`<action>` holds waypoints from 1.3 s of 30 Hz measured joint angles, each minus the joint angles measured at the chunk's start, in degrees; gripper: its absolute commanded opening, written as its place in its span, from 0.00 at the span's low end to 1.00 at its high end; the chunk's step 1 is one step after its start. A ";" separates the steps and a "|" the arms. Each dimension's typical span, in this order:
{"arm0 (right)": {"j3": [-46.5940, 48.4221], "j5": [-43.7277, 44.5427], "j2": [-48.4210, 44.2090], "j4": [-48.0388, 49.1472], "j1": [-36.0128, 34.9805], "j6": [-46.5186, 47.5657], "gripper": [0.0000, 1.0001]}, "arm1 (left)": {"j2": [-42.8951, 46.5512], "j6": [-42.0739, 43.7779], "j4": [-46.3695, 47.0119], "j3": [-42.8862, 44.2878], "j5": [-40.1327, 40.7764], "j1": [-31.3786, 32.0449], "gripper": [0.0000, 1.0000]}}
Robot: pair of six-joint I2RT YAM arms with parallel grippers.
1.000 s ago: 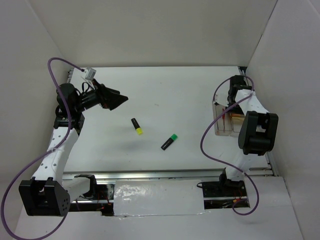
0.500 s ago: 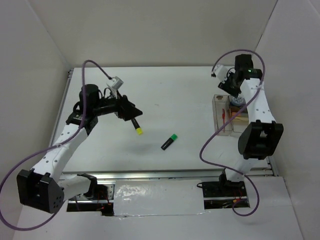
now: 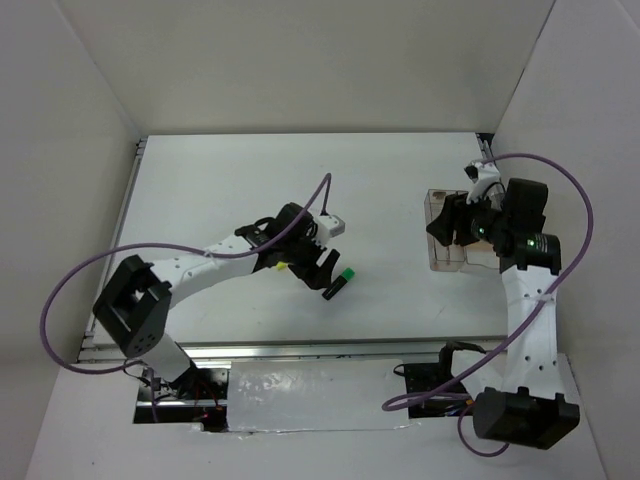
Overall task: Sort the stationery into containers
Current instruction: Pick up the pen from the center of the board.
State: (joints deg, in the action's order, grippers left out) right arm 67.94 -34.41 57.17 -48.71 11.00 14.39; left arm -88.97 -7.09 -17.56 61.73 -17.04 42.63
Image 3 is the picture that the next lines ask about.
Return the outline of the black green-capped highlighter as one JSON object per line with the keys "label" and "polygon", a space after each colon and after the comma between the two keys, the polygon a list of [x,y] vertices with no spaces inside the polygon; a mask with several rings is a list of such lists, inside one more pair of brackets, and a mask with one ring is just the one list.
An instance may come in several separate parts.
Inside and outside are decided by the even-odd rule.
{"label": "black green-capped highlighter", "polygon": [[329,301],[340,290],[342,290],[355,276],[355,271],[352,268],[346,268],[343,270],[336,279],[324,290],[322,297]]}

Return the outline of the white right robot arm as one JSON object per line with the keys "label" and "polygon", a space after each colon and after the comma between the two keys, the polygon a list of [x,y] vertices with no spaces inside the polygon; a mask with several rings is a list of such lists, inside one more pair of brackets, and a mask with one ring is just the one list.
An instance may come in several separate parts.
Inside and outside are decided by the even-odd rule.
{"label": "white right robot arm", "polygon": [[548,450],[580,422],[578,405],[565,398],[558,367],[556,294],[562,260],[559,239],[543,231],[545,184],[512,179],[500,200],[483,195],[468,202],[464,192],[438,195],[442,207],[426,231],[442,246],[485,242],[499,259],[512,341],[504,370],[484,366],[471,374],[460,358],[436,369],[448,392],[463,387],[473,401],[477,437]]}

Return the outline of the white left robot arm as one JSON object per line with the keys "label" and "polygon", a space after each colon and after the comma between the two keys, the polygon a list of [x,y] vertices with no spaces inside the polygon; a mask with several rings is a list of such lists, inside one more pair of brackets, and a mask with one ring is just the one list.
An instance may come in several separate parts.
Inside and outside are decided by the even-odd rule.
{"label": "white left robot arm", "polygon": [[325,290],[340,256],[327,244],[345,229],[336,215],[288,203],[277,216],[242,226],[201,254],[155,262],[129,256],[99,294],[93,314],[124,356],[142,361],[166,392],[176,399],[192,397],[205,374],[166,333],[170,310],[216,284],[278,263],[310,289]]}

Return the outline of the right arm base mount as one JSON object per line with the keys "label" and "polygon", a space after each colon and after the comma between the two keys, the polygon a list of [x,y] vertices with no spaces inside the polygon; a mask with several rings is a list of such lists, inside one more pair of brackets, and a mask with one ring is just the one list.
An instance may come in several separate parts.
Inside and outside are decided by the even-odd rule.
{"label": "right arm base mount", "polygon": [[[479,345],[462,341],[448,341],[438,353],[438,360],[431,363],[402,363],[393,368],[393,373],[404,379],[408,393],[431,390],[454,377],[452,373],[453,353],[474,351],[485,354]],[[410,419],[458,416],[467,406],[466,399],[436,397],[408,409]]]}

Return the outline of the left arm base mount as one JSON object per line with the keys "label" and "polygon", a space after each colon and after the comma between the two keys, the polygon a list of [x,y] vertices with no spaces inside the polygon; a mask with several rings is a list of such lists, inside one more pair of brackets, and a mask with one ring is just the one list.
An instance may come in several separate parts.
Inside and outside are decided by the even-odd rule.
{"label": "left arm base mount", "polygon": [[147,367],[125,369],[137,385],[133,423],[195,424],[206,432],[226,432],[230,373],[228,365],[202,368],[197,380],[172,387]]}

